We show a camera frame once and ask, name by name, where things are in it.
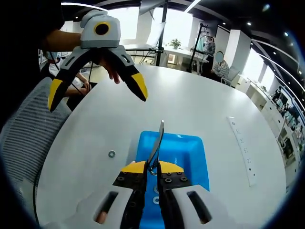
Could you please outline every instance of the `striped shirt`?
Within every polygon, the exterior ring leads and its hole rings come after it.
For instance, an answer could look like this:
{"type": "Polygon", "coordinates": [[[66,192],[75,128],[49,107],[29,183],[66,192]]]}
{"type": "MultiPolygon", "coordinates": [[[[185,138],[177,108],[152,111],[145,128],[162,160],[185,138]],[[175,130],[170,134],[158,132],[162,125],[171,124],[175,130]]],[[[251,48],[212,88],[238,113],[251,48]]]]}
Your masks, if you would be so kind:
{"type": "Polygon", "coordinates": [[[229,75],[229,66],[226,61],[222,61],[220,64],[215,64],[213,71],[217,76],[227,78],[229,75]]]}
{"type": "Polygon", "coordinates": [[[205,41],[203,51],[209,56],[214,57],[215,53],[215,43],[213,41],[205,41]]]}

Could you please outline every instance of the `white round table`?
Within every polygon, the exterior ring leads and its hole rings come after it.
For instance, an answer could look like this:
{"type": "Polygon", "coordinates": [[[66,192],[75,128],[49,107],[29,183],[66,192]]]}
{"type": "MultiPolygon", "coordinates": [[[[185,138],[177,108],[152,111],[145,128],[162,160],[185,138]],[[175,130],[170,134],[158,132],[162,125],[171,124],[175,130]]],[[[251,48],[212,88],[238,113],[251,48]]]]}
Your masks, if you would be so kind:
{"type": "Polygon", "coordinates": [[[161,120],[166,133],[203,140],[210,192],[236,222],[265,223],[285,197],[285,169],[274,135],[256,106],[246,94],[198,75],[137,68],[149,93],[145,103],[125,83],[103,80],[61,128],[39,180],[40,223],[73,215],[81,199],[111,185],[128,153],[135,155],[140,133],[158,131],[161,120]],[[251,187],[228,116],[238,121],[252,154],[256,184],[251,187]],[[108,157],[111,150],[114,158],[108,157]]]}

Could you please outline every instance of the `yellow circle marking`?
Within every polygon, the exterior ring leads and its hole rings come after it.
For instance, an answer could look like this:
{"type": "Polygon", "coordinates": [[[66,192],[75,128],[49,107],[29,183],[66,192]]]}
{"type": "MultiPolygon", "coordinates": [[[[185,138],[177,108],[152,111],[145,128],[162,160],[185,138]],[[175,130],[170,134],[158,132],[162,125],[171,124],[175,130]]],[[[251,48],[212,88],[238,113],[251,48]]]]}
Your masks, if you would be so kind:
{"type": "Polygon", "coordinates": [[[99,23],[97,23],[97,24],[95,25],[95,27],[94,27],[94,33],[95,33],[95,34],[97,34],[97,33],[95,32],[96,27],[98,27],[99,25],[103,25],[103,24],[105,24],[105,25],[108,26],[108,31],[107,31],[105,34],[100,35],[100,36],[104,36],[104,35],[106,35],[107,33],[109,33],[109,31],[110,31],[110,24],[109,24],[109,22],[103,21],[103,22],[99,22],[99,23]]]}

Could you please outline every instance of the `gray mesh chair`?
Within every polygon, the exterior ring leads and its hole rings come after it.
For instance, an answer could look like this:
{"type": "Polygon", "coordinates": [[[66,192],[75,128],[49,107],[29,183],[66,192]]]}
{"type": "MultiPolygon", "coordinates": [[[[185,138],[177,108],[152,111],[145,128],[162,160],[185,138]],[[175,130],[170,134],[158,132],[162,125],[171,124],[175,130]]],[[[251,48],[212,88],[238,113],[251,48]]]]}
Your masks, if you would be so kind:
{"type": "Polygon", "coordinates": [[[52,113],[48,95],[52,80],[44,78],[25,98],[0,133],[0,151],[7,174],[28,212],[32,191],[48,151],[71,111],[61,102],[52,113]]]}
{"type": "Polygon", "coordinates": [[[221,78],[221,83],[224,83],[230,87],[236,87],[238,80],[239,80],[239,70],[237,70],[236,68],[234,68],[233,66],[230,67],[229,69],[229,74],[228,77],[221,78]]]}

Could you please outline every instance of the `scissor blade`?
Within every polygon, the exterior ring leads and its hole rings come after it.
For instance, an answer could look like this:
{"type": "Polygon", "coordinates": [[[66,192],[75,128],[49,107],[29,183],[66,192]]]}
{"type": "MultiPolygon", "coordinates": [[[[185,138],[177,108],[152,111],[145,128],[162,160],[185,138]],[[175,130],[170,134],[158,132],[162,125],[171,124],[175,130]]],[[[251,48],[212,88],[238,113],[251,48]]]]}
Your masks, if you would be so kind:
{"type": "Polygon", "coordinates": [[[159,147],[163,138],[163,134],[164,134],[164,121],[162,120],[159,128],[159,137],[155,140],[153,144],[152,152],[148,158],[149,165],[157,152],[158,152],[157,159],[159,160],[159,147]]]}

